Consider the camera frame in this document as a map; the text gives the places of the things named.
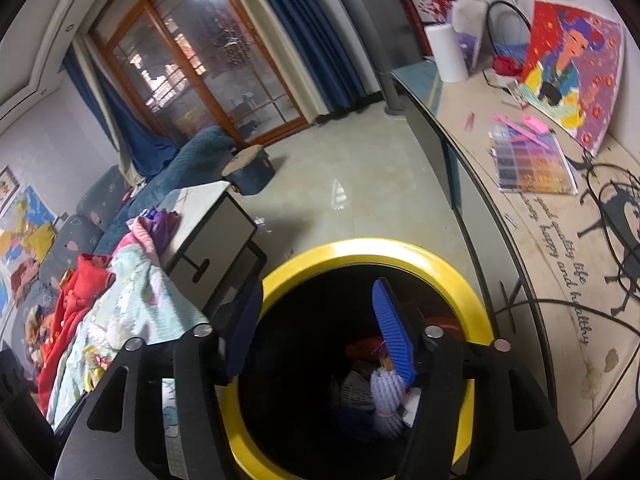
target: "silver screw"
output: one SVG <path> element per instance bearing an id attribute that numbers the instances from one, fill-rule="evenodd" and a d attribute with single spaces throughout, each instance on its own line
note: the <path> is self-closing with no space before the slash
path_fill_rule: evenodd
<path id="1" fill-rule="evenodd" d="M 193 335 L 196 337 L 206 337 L 213 332 L 213 328 L 209 323 L 201 323 L 193 329 Z"/>
<path id="2" fill-rule="evenodd" d="M 126 343 L 124 343 L 124 348 L 133 352 L 134 350 L 138 350 L 142 346 L 142 339 L 139 337 L 132 337 Z"/>
<path id="3" fill-rule="evenodd" d="M 498 352 L 508 352 L 511 350 L 511 343 L 506 339 L 496 339 L 494 341 L 494 347 Z"/>
<path id="4" fill-rule="evenodd" d="M 444 330 L 437 325 L 429 325 L 424 329 L 424 333 L 427 337 L 430 337 L 432 339 L 439 339 L 444 336 Z"/>

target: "picture frame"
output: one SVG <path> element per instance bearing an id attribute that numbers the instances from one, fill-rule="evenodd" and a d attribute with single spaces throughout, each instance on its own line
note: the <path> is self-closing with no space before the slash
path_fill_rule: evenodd
<path id="1" fill-rule="evenodd" d="M 0 213 L 11 202 L 14 194 L 18 191 L 20 183 L 8 166 L 0 171 Z"/>

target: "pink plastic tool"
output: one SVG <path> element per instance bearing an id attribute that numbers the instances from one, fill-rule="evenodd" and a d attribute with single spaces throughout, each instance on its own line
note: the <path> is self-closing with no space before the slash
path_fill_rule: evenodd
<path id="1" fill-rule="evenodd" d="M 539 135 L 546 135 L 549 133 L 549 127 L 533 115 L 523 115 L 522 122 L 529 130 L 533 130 Z"/>
<path id="2" fill-rule="evenodd" d="M 542 146 L 546 150 L 551 151 L 551 148 L 545 142 L 542 142 L 542 140 L 540 140 L 536 136 L 535 133 L 530 132 L 529 130 L 527 130 L 526 128 L 523 128 L 522 126 L 519 126 L 518 124 L 514 123 L 513 121 L 508 120 L 507 117 L 502 116 L 502 115 L 498 115 L 498 114 L 494 114 L 494 121 L 506 124 L 508 127 L 513 128 L 518 133 L 520 133 L 523 136 L 527 137 L 527 139 L 532 140 L 532 142 L 535 142 L 536 144 L 538 144 L 539 146 Z"/>

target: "yellow trash can rim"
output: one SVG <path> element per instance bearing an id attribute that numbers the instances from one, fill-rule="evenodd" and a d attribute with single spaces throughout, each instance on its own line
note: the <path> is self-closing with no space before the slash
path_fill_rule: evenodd
<path id="1" fill-rule="evenodd" d="M 306 251 L 271 272 L 262 281 L 264 299 L 260 318 L 287 292 L 331 269 L 353 264 L 382 264 L 410 272 L 437 290 L 456 314 L 469 342 L 489 345 L 494 334 L 486 310 L 466 280 L 443 259 L 420 247 L 384 238 L 355 238 Z M 260 451 L 244 424 L 238 396 L 238 378 L 224 391 L 220 409 L 231 451 L 254 480 L 300 480 Z M 460 409 L 453 461 L 471 444 L 474 384 L 469 381 Z"/>

